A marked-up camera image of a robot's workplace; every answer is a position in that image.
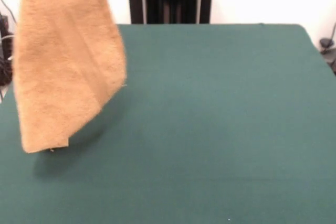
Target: terry cloth towel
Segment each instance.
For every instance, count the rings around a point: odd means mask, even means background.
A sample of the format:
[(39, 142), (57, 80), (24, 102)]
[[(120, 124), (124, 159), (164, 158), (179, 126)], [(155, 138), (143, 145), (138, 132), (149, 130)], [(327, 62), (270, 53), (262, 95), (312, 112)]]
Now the terry cloth towel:
[(68, 146), (126, 78), (107, 0), (22, 0), (14, 44), (14, 92), (28, 153)]

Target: green table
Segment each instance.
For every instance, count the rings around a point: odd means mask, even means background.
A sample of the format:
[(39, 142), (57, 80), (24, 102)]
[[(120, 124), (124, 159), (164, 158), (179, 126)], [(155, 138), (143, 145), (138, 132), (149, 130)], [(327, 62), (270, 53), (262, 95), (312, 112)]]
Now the green table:
[(25, 154), (0, 105), (1, 224), (335, 223), (336, 79), (303, 28), (120, 29), (127, 86), (69, 148)]

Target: cable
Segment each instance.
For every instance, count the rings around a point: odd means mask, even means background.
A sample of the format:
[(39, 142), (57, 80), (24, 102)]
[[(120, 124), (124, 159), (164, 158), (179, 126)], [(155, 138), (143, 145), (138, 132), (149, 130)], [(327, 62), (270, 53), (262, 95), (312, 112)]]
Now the cable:
[(12, 16), (12, 18), (14, 20), (14, 23), (16, 23), (16, 19), (14, 17), (14, 14), (13, 14), (12, 10), (6, 5), (6, 3), (5, 3), (4, 0), (0, 0), (0, 1), (3, 3), (3, 5), (7, 8), (7, 10), (9, 11), (9, 13), (11, 14), (11, 16)]
[(332, 33), (331, 33), (330, 40), (329, 40), (329, 43), (328, 43), (327, 48), (329, 48), (329, 47), (331, 46), (332, 38), (333, 38), (334, 35), (335, 35), (335, 30), (336, 30), (336, 23), (334, 24), (334, 28), (332, 29)]
[(9, 38), (14, 38), (14, 34), (6, 35), (6, 36), (2, 37), (1, 41), (4, 40), (4, 39), (9, 39)]

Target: tabletop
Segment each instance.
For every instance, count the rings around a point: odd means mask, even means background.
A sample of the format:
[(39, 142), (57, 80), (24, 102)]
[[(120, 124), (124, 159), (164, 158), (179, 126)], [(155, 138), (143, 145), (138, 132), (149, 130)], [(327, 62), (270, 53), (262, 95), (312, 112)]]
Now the tabletop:
[(68, 148), (25, 154), (8, 91), (1, 223), (334, 223), (336, 82), (302, 27), (120, 30), (127, 85)]

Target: tan towel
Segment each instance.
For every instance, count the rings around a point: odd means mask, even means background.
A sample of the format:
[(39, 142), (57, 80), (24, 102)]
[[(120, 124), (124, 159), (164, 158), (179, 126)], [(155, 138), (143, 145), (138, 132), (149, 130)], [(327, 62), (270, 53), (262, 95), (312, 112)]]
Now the tan towel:
[(28, 153), (68, 146), (126, 77), (107, 0), (22, 0), (14, 44), (14, 92)]

